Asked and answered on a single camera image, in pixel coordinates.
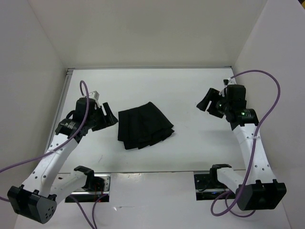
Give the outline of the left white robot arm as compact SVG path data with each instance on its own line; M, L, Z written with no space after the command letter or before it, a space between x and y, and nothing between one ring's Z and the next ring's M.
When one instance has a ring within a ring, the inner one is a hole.
M58 177L64 162L86 134L118 122L108 103L95 97L77 100L75 110L60 121L47 152L30 176L18 187L11 186L7 197L15 213L38 223L47 223L57 205L77 189L103 190L104 180L94 170L77 166L64 178Z

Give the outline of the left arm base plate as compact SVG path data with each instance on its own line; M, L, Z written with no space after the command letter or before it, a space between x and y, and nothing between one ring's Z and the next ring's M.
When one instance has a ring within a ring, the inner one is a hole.
M94 203L99 197L98 202L109 202L110 199L110 173L96 173L95 177L97 182L89 190L79 188L72 192L67 198L65 203L75 202L71 197L74 197L80 203Z

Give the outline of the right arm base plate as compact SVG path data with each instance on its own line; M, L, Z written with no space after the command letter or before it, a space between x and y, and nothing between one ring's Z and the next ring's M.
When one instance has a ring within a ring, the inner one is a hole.
M215 200L216 197L229 190L223 184L213 184L207 173L194 173L194 183L197 201Z

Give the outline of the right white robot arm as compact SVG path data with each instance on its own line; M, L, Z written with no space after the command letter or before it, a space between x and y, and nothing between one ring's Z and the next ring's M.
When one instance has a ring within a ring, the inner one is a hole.
M277 181L270 167L257 114L254 109L246 107L245 96L243 85L229 84L222 91L210 88L197 105L199 110L227 120L247 167L242 177L228 164L212 165L209 182L213 187L224 185L232 191L242 211L275 209L286 194L286 186Z

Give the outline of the black pleated skirt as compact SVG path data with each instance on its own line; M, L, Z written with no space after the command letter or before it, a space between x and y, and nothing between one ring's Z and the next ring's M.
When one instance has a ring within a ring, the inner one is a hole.
M126 150L153 146L174 133L174 125L152 102L120 111L118 116L118 141Z

